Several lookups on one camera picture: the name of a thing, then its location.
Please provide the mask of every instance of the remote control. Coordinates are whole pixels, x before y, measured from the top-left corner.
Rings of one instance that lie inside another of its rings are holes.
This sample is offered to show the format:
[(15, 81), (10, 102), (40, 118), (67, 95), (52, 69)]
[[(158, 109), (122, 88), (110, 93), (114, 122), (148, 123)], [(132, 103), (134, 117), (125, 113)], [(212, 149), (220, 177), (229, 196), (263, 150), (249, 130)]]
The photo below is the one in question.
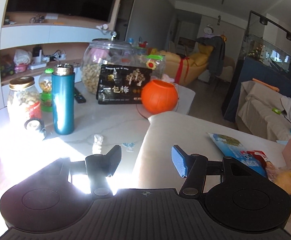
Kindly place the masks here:
[(78, 102), (78, 104), (85, 103), (87, 101), (76, 87), (74, 87), (74, 99)]

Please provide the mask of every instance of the teal bottle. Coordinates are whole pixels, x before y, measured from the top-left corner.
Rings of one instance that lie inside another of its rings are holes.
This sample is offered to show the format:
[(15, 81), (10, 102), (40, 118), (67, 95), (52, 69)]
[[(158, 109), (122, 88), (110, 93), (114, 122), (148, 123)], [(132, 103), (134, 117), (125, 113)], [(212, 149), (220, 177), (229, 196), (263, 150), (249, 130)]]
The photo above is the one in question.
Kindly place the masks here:
[(55, 65), (52, 74), (53, 124), (60, 135), (74, 131), (74, 75), (74, 68), (69, 64)]

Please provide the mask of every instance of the blue snack bag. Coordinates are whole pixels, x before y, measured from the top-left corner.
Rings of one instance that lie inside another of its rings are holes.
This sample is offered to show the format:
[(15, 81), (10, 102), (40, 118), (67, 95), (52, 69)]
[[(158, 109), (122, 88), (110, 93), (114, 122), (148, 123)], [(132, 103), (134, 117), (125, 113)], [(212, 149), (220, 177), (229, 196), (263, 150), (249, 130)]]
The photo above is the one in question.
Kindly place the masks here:
[(252, 155), (248, 154), (247, 149), (237, 139), (222, 134), (209, 133), (209, 135), (225, 156), (237, 159), (267, 178), (266, 172), (262, 168), (261, 163)]

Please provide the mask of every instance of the orange bowl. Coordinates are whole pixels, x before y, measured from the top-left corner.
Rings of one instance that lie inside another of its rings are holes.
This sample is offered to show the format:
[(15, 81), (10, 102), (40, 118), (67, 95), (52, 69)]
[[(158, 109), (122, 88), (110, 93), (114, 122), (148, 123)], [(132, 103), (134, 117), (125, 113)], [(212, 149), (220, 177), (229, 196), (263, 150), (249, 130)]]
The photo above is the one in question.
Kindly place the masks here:
[(173, 110), (178, 103), (178, 92), (173, 84), (154, 79), (144, 86), (141, 101), (151, 114), (159, 114)]

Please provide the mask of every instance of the black snack bag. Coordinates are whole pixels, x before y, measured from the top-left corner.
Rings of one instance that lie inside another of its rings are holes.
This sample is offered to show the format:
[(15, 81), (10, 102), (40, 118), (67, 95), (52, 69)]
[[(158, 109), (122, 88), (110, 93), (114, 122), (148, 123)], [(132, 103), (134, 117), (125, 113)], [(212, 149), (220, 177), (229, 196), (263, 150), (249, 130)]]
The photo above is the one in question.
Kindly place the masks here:
[(141, 91), (151, 74), (148, 68), (102, 65), (96, 99), (100, 105), (141, 104)]

